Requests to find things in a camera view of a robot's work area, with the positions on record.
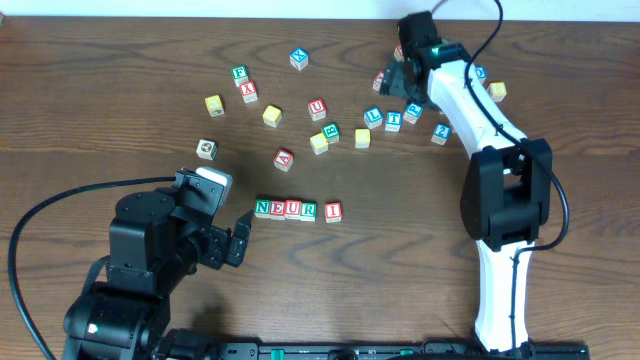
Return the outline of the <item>green N block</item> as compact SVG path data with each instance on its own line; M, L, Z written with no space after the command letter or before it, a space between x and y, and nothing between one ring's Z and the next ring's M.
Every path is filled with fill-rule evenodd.
M269 199L257 198L254 206L254 215L257 218L270 217L271 201Z

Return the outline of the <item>red E block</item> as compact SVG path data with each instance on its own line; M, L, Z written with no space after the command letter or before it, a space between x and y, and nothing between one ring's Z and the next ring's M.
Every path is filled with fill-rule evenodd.
M285 220L285 201L271 200L269 208L269 218L273 220Z

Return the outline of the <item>green R block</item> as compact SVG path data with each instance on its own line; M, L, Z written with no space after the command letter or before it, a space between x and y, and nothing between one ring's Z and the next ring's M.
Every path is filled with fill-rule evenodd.
M317 204L314 202L302 202L300 220L314 222L317 216Z

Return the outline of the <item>blue P block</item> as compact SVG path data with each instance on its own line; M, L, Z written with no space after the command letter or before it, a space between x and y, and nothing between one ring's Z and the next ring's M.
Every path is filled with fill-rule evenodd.
M424 107L419 103L410 102L403 113L403 121L409 124L416 124L424 111Z

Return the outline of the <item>blue 2 block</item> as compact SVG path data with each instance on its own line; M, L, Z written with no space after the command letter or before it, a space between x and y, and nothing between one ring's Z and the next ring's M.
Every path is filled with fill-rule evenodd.
M451 135L451 132L452 132L452 128L450 125L444 124L444 123L437 123L434 128L431 141L435 144L444 146L448 141Z

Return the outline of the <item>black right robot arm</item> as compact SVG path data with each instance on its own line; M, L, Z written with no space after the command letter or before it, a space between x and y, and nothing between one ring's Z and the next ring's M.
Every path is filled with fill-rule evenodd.
M528 342L528 262L549 217L552 152L501 112L502 82L489 83L460 43L438 34L429 11L397 23L402 57L388 64L380 94L443 113L469 158L460 200L480 259L475 336L485 351L517 355Z

